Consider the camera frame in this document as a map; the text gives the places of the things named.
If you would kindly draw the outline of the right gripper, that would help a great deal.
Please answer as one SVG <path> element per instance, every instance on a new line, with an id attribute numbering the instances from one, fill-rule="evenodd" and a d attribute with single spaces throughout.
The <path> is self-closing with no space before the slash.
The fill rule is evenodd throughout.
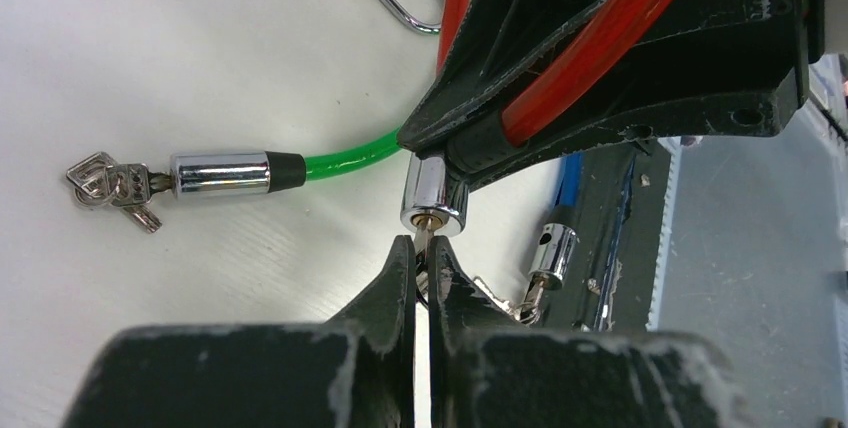
<path id="1" fill-rule="evenodd" d="M 761 0 L 767 60 L 763 71 L 776 77 L 761 105 L 758 136 L 783 131 L 809 99 L 809 67 L 824 52 L 825 0 Z"/>

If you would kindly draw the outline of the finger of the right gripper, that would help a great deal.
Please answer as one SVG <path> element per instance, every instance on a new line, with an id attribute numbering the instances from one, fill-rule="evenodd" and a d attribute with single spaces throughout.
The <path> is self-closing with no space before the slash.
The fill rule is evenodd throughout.
<path id="1" fill-rule="evenodd" d="M 397 134 L 444 147 L 531 85 L 602 0 L 471 0 L 436 81 Z M 792 115 L 792 0 L 673 0 L 532 152 L 683 135 L 772 136 Z"/>
<path id="2" fill-rule="evenodd" d="M 654 86 L 629 81 L 614 91 L 602 85 L 519 146 L 487 116 L 449 141 L 447 157 L 479 189 L 562 155 L 607 146 L 678 136 L 774 137 L 804 102 L 804 66 L 755 60 L 693 69 Z"/>

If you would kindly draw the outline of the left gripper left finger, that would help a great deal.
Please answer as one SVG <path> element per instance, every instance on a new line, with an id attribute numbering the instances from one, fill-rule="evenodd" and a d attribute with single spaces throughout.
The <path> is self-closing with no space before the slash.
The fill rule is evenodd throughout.
<path id="1" fill-rule="evenodd" d="M 410 427 L 415 250 L 322 323 L 149 325 L 101 350 L 66 427 Z"/>

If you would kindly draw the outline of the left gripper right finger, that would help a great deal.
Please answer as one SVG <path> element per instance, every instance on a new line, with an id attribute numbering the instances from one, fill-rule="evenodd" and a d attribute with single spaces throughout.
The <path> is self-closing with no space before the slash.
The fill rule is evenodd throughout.
<path id="1" fill-rule="evenodd" d="M 526 327 L 462 270 L 448 239 L 428 248 L 435 427 L 748 427 L 728 358 L 681 332 Z"/>

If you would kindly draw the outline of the red cable lock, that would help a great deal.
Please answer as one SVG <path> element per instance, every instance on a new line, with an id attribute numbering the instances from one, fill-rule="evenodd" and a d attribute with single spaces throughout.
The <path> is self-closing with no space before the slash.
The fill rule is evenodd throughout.
<path id="1" fill-rule="evenodd" d="M 414 230 L 415 283 L 431 240 L 465 227 L 469 180 L 449 141 L 495 116 L 519 146 L 571 109 L 673 0 L 445 0 L 432 86 L 399 129 L 410 153 L 402 219 Z"/>

